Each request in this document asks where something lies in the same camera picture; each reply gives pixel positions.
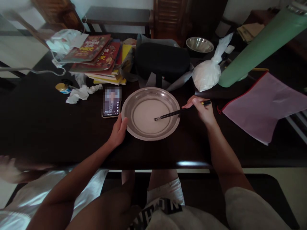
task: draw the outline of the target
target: stack of books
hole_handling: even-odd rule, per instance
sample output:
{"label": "stack of books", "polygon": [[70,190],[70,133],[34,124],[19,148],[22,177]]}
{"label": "stack of books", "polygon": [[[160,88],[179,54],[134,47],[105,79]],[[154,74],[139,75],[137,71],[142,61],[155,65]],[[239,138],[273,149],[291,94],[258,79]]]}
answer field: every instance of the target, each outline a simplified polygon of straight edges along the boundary
{"label": "stack of books", "polygon": [[132,47],[111,35],[88,36],[80,48],[74,48],[62,62],[74,62],[70,72],[84,73],[94,84],[125,85],[119,67]]}
{"label": "stack of books", "polygon": [[264,25],[259,23],[245,24],[237,28],[241,38],[249,44],[260,32],[263,30]]}

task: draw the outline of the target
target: jar lid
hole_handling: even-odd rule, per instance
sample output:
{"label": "jar lid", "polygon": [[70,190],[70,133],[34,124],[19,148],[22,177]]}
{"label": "jar lid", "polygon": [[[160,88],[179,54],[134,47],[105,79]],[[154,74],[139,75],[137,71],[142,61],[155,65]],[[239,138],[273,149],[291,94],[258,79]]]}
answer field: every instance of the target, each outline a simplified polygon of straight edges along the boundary
{"label": "jar lid", "polygon": [[55,88],[59,91],[64,91],[67,89],[67,85],[65,85],[64,83],[59,83],[55,86]]}

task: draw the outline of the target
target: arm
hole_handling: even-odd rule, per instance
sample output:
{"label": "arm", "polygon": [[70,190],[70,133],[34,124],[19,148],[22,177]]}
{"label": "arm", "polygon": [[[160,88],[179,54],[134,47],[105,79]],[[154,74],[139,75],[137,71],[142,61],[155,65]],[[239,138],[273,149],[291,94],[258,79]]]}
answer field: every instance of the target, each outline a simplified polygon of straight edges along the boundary
{"label": "arm", "polygon": [[203,106],[204,98],[192,96],[183,108],[190,108],[194,105],[200,119],[205,123],[208,130],[208,138],[211,150],[212,165],[218,174],[220,184],[225,194],[232,187],[242,187],[254,191],[246,176],[241,164],[223,136],[213,114],[212,105]]}
{"label": "arm", "polygon": [[46,196],[27,230],[65,229],[71,220],[76,198],[86,187],[107,156],[120,145],[126,133],[128,119],[121,114],[113,126],[109,140],[76,166]]}

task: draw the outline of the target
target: green tube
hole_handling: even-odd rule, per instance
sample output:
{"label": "green tube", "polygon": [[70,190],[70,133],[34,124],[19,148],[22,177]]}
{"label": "green tube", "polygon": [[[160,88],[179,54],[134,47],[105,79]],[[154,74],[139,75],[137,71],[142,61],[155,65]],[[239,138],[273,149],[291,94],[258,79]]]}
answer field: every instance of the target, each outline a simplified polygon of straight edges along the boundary
{"label": "green tube", "polygon": [[230,87],[306,28],[307,16],[282,9],[222,72],[219,85]]}

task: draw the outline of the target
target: phone screen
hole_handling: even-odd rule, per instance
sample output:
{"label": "phone screen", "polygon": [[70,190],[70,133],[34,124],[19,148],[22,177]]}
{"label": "phone screen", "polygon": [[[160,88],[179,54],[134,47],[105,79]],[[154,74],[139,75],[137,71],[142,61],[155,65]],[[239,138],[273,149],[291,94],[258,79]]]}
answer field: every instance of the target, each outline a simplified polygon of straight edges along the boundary
{"label": "phone screen", "polygon": [[103,117],[115,117],[120,113],[121,88],[106,87],[104,91]]}

